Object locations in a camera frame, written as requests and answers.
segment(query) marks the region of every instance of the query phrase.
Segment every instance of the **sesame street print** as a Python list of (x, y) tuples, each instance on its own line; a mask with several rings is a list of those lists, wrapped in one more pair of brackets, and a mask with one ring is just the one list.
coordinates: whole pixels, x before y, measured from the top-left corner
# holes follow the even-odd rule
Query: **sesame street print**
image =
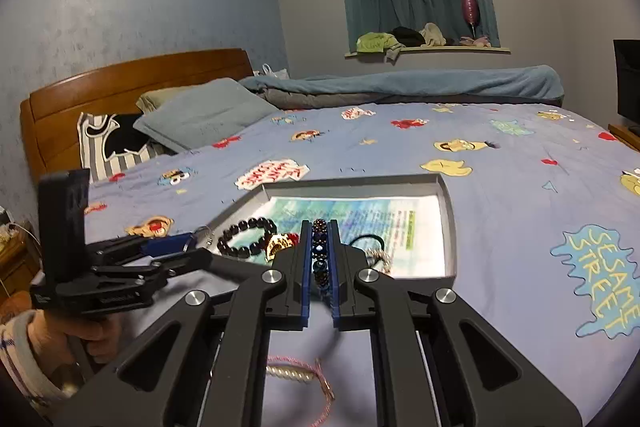
[(591, 301), (594, 321), (581, 325), (578, 337), (604, 331), (610, 339), (630, 335), (640, 327), (640, 280), (634, 278), (637, 263), (629, 260), (633, 248), (620, 247), (617, 230), (584, 225), (578, 232), (562, 232), (564, 244), (551, 250), (566, 257), (562, 264), (573, 266), (569, 277), (582, 279), (574, 290)]

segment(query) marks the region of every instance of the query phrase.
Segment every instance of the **clothes on windowsill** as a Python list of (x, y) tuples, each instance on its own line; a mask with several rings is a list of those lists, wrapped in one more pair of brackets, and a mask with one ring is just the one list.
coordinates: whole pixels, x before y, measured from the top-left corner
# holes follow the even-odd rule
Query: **clothes on windowsill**
[(471, 37), (461, 37), (460, 38), (460, 46), (469, 46), (475, 48), (490, 48), (491, 42), (489, 42), (489, 37), (483, 35), (482, 37), (478, 37), (476, 40), (473, 40)]
[(408, 48), (418, 48), (425, 43), (424, 36), (421, 33), (404, 26), (398, 26), (398, 28), (391, 30), (391, 34), (398, 39), (398, 42)]
[(386, 60), (394, 62), (398, 58), (402, 47), (404, 45), (389, 33), (369, 32), (361, 36), (356, 42), (356, 51), (358, 53), (382, 53), (387, 50), (385, 62)]
[(442, 35), (440, 28), (433, 22), (427, 22), (423, 29), (420, 30), (420, 35), (424, 39), (423, 46), (445, 46), (447, 40)]

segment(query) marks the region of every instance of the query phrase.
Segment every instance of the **blue bed sheet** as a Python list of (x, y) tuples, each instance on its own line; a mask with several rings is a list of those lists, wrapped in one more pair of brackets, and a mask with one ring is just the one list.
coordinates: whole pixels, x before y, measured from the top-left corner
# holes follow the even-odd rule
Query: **blue bed sheet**
[[(250, 172), (268, 160), (293, 180), (440, 172), (456, 223), (456, 292), (577, 405), (585, 423), (630, 367), (640, 348), (640, 156), (591, 121), (548, 105), (281, 112), (239, 136), (92, 185), (87, 241), (124, 235), (152, 216), (172, 219), (172, 234), (193, 230), (258, 182)], [(173, 169), (189, 176), (172, 184), (163, 174)], [(158, 305), (135, 312), (136, 330), (195, 287), (219, 293), (233, 285), (204, 273), (177, 278)], [(328, 425), (354, 425), (358, 415), (358, 425), (374, 426), (368, 335), (348, 333), (336, 343), (321, 308), (308, 331), (274, 333), (271, 353), (312, 361), (334, 343), (325, 373), (338, 402)], [(265, 425), (283, 421), (296, 400), (317, 406), (299, 421), (322, 409), (320, 392), (292, 385), (268, 382)]]

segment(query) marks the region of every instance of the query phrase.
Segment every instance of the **pillow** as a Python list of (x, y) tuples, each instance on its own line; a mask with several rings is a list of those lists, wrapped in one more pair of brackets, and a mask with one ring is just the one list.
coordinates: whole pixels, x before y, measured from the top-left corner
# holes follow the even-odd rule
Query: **pillow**
[(193, 86), (144, 114), (133, 127), (176, 152), (219, 142), (278, 108), (232, 78)]
[(165, 87), (164, 89), (144, 92), (136, 102), (136, 107), (144, 113), (155, 111), (164, 102), (171, 100), (175, 95), (184, 90), (191, 89), (191, 87), (193, 86)]
[(133, 128), (141, 116), (80, 113), (80, 161), (82, 167), (91, 171), (91, 183), (111, 178), (162, 153), (148, 136)]

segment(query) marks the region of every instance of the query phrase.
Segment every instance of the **blue wallpaper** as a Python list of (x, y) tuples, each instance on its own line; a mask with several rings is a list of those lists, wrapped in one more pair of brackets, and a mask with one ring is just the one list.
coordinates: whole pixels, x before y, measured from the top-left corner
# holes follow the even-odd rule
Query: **blue wallpaper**
[(244, 48), (287, 66), (278, 0), (0, 0), (0, 204), (35, 223), (19, 104), (39, 87), (135, 58)]

